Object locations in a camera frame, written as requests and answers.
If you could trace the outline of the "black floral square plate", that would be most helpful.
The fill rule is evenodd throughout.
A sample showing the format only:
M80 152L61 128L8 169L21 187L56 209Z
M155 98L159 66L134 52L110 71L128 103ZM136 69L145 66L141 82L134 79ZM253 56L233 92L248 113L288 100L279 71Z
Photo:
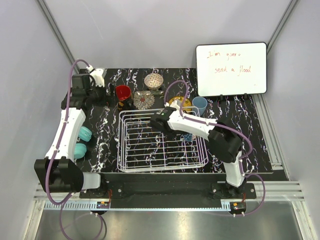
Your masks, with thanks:
M164 108L164 96L151 91L136 91L133 95L134 116L150 116Z

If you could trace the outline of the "brown patterned bowl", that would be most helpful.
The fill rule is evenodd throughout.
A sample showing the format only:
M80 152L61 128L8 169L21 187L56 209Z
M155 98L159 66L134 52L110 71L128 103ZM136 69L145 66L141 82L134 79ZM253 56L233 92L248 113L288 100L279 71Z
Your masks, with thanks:
M163 82L163 76L158 73L150 73L144 78L144 84L149 90L158 90Z

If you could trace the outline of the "blue patterned bowl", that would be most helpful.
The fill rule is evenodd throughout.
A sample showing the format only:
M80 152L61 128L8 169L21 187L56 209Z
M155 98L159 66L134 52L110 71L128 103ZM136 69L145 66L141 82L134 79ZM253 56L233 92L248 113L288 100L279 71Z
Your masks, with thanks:
M193 134L192 133L185 133L181 137L185 142L192 142L193 141Z

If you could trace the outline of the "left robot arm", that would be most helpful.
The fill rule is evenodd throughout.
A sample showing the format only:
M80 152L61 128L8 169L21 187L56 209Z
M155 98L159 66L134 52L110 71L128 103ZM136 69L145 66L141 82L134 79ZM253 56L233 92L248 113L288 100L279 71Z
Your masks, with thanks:
M95 68L90 73L75 74L72 87L61 102L60 123L48 152L37 159L34 170L45 192L78 193L84 190L97 198L108 193L108 186L98 173L82 172L74 161L87 152L86 143L92 139L92 131L83 124L93 105L107 104L106 70Z

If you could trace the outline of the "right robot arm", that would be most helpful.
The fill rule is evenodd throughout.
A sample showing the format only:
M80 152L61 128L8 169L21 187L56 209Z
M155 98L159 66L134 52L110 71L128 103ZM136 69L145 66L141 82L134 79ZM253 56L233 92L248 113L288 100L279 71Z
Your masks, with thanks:
M206 140L211 154L223 163L226 193L235 199L245 194L246 180L241 170L243 138L235 129L221 121L188 114L172 106L154 113L150 125L168 136L188 133Z

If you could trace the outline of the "red and black mug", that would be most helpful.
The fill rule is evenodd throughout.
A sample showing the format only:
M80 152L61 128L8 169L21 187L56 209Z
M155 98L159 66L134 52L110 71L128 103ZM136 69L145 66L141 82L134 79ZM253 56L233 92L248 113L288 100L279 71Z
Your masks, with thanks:
M132 91L127 85L118 85L115 87L116 97L118 99L117 108L119 111L133 110L134 101Z

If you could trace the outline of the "black marble mat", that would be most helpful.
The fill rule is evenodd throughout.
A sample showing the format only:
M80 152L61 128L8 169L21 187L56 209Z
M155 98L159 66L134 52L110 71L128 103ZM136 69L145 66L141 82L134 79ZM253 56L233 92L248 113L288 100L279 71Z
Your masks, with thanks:
M92 173L270 172L250 96L195 105L194 68L105 69L104 86L82 69L61 102L62 118L81 115L71 159Z

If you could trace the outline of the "yellow patterned bowl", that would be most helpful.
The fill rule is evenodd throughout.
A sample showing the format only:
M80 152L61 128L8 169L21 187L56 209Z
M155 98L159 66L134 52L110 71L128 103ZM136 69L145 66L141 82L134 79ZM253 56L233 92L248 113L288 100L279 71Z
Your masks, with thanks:
M175 100L182 102L183 97L182 96L174 96L168 101L168 103L171 104ZM185 102L183 104L182 111L185 113L190 113L192 111L192 103L188 98L185 100Z

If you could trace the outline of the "light blue cup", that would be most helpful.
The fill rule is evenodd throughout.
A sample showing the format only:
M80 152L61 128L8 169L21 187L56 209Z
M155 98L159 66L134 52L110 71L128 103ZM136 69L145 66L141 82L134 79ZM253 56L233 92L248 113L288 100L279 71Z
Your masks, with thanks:
M208 101L202 96L197 96L192 100L192 105L198 108L199 115L202 116L207 108Z

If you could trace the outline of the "white whiteboard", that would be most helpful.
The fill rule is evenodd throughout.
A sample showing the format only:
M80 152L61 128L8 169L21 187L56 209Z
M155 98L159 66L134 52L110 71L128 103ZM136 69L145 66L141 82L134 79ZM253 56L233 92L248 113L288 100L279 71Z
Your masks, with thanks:
M201 44L195 48L197 93L201 97L264 94L265 42Z

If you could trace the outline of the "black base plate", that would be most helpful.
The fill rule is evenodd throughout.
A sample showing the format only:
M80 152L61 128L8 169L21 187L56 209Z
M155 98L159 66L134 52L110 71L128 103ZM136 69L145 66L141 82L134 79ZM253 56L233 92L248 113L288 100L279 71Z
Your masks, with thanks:
M111 197L112 209L220 208L221 200L255 200L252 183L239 190L226 185L224 173L103 173L102 186L82 199Z

